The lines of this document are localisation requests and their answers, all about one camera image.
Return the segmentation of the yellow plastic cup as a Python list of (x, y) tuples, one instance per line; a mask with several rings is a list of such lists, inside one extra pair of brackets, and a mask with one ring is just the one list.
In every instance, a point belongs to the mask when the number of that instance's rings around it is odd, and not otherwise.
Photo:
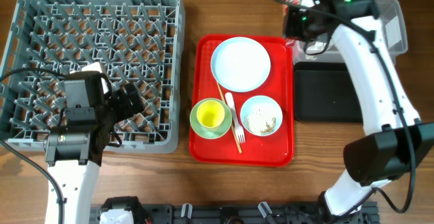
[(197, 109), (198, 122), (207, 129), (217, 129), (225, 117), (224, 107), (218, 100), (206, 100)]

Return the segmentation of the white napkin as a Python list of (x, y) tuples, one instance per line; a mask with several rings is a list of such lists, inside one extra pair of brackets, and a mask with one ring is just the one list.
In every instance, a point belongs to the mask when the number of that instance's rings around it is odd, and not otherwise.
[(326, 42), (315, 41), (304, 45), (304, 54), (307, 60), (316, 60), (317, 56), (323, 54), (328, 49)]

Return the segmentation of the red snack wrapper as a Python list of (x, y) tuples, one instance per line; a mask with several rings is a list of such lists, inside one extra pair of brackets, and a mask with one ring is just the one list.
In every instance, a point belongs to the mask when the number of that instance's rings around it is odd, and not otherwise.
[[(293, 4), (298, 5), (298, 4), (300, 3), (301, 0), (284, 0), (284, 1), (288, 1), (288, 2), (290, 2), (290, 3), (293, 3)], [(284, 28), (285, 28), (285, 26), (286, 26), (286, 17), (287, 17), (287, 15), (288, 15), (288, 8), (289, 8), (289, 7), (288, 7), (287, 5), (285, 5), (285, 4), (282, 5), (282, 12), (283, 12), (283, 27), (284, 27)], [(296, 42), (294, 39), (290, 39), (290, 38), (286, 37), (285, 35), (283, 35), (283, 38), (284, 38), (285, 41), (286, 41), (285, 46), (286, 46), (287, 48), (292, 47), (292, 46), (294, 45), (294, 43)]]

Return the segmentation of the rice and food scraps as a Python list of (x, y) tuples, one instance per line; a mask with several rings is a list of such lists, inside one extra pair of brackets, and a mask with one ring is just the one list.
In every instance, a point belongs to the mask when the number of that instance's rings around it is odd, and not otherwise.
[(255, 135), (264, 136), (274, 131), (276, 118), (267, 114), (251, 113), (245, 116), (247, 129)]

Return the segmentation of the small light blue bowl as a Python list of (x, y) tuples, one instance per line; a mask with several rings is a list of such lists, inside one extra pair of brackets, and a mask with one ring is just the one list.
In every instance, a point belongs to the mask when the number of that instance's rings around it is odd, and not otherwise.
[(271, 97), (257, 95), (247, 99), (240, 110), (243, 127), (254, 136), (274, 134), (283, 123), (283, 112)]

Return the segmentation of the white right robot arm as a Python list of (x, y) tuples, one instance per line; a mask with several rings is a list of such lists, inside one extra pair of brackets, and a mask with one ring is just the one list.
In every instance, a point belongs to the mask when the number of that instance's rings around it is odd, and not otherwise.
[(340, 52), (361, 107), (363, 138), (344, 148), (345, 169), (321, 193), (317, 219), (347, 218), (373, 194), (408, 174), (405, 212), (416, 169), (433, 146), (433, 124), (424, 123), (408, 100), (384, 41), (375, 0), (301, 0), (289, 3), (285, 34), (303, 42), (326, 35)]

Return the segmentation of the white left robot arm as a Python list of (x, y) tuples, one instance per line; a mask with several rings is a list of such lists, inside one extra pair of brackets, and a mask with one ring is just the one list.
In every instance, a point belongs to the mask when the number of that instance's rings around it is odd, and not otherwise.
[(88, 223), (102, 154), (120, 147), (115, 124), (143, 111), (140, 93), (130, 83), (112, 93), (100, 84), (67, 83), (65, 125), (51, 129), (45, 140), (45, 162), (52, 181), (46, 223)]

